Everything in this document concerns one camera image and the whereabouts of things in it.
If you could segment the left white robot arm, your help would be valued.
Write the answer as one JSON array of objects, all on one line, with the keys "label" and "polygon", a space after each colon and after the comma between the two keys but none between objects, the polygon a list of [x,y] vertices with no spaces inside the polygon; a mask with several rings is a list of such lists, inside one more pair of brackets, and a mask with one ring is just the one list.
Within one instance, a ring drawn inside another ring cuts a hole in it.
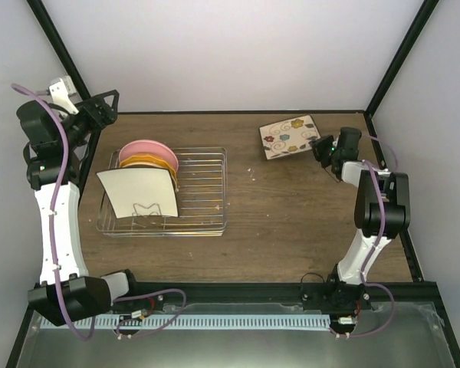
[{"label": "left white robot arm", "polygon": [[119,96],[110,90],[72,108],[34,97],[16,111],[28,138],[23,156],[40,211],[43,248],[40,279],[28,292],[28,304],[57,327],[105,314],[115,301],[126,310],[141,301],[128,269],[90,276],[79,232],[82,168],[75,150],[116,121]]}]

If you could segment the plain white square plate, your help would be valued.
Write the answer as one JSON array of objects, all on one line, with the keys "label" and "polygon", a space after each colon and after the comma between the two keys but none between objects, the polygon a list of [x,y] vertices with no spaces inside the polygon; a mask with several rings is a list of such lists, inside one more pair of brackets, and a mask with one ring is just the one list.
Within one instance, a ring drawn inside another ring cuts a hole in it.
[{"label": "plain white square plate", "polygon": [[98,172],[97,178],[118,219],[179,215],[176,189],[166,169],[149,167],[109,169]]}]

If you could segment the orange dotted scalloped plate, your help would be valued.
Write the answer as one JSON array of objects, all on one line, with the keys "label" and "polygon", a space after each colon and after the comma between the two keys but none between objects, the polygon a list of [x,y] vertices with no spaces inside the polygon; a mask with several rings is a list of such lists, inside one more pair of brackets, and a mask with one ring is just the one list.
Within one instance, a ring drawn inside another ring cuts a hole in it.
[{"label": "orange dotted scalloped plate", "polygon": [[166,161],[161,156],[157,156],[149,153],[137,153],[122,161],[119,164],[120,168],[134,168],[134,167],[149,167],[156,169],[166,169],[172,179],[172,183],[178,191],[178,179],[176,174],[176,168]]}]

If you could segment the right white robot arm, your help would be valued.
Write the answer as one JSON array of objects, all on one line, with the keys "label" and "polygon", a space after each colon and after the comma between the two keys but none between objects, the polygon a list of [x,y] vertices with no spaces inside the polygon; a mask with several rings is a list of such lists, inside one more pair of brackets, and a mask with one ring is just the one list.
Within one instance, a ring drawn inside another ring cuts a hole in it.
[{"label": "right white robot arm", "polygon": [[336,139],[329,135],[310,144],[323,168],[331,168],[337,179],[357,189],[353,214],[356,234],[326,281],[326,302],[336,309],[360,298],[373,263],[411,221],[409,177],[359,159],[361,138],[358,129],[344,127]]}]

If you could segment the floral square plate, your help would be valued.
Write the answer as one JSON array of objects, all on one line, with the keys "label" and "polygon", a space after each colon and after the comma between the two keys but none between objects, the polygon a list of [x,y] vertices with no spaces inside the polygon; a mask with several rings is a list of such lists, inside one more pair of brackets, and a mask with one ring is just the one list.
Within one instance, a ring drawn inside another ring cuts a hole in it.
[{"label": "floral square plate", "polygon": [[311,115],[269,123],[258,128],[265,159],[273,160],[311,150],[320,133]]}]

